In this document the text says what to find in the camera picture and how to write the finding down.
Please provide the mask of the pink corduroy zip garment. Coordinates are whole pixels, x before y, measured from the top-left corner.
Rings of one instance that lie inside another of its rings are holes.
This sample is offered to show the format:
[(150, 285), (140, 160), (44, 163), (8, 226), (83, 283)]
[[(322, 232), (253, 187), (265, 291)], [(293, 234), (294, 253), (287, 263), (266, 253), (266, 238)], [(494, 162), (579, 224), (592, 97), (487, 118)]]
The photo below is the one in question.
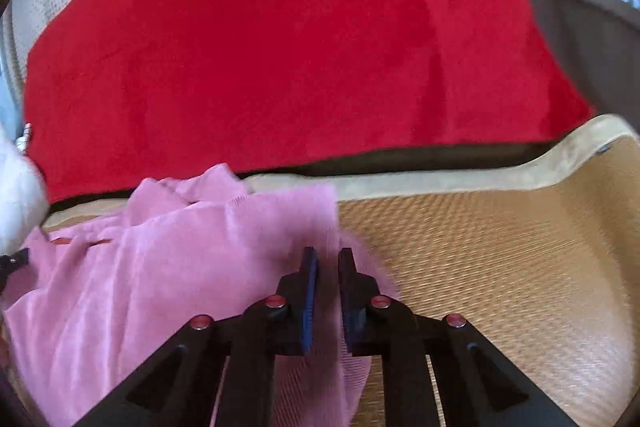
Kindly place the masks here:
[(54, 232), (32, 230), (9, 278), (3, 315), (13, 361), (44, 419), (69, 426), (191, 317), (242, 313), (273, 294), (305, 248), (320, 261), (308, 355), (276, 365), (277, 426), (346, 426), (369, 359), (343, 338), (337, 254), (352, 248), (383, 291), (394, 286), (338, 225), (329, 184), (253, 193), (223, 165), (189, 180), (147, 179), (126, 206)]

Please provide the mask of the white quilted pillow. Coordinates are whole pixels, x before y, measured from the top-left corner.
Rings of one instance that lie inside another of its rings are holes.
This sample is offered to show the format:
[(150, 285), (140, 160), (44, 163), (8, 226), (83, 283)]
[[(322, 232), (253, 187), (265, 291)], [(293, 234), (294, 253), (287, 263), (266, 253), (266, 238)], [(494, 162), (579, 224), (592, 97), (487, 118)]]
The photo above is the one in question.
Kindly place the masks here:
[(49, 209), (38, 168), (1, 129), (0, 241), (2, 256), (12, 255), (38, 227)]

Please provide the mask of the woven rattan seat mat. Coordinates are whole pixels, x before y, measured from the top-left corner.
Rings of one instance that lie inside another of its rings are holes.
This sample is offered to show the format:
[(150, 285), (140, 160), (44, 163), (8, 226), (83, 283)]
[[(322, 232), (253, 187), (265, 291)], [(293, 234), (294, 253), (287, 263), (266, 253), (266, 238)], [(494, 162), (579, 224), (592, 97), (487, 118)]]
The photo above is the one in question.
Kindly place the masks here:
[[(332, 185), (340, 229), (389, 293), (421, 314), (463, 314), (577, 424), (613, 425), (638, 393), (639, 139), (620, 118), (512, 168), (239, 181)], [(370, 362), (346, 426), (382, 423)]]

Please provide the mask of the red blanket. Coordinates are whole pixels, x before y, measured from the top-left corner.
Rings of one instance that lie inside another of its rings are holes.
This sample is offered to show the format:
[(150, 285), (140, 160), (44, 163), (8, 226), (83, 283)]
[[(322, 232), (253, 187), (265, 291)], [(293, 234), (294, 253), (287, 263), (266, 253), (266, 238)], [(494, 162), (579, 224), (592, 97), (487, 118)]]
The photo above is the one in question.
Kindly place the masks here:
[(550, 143), (592, 113), (528, 0), (73, 0), (25, 92), (51, 202), (220, 162)]

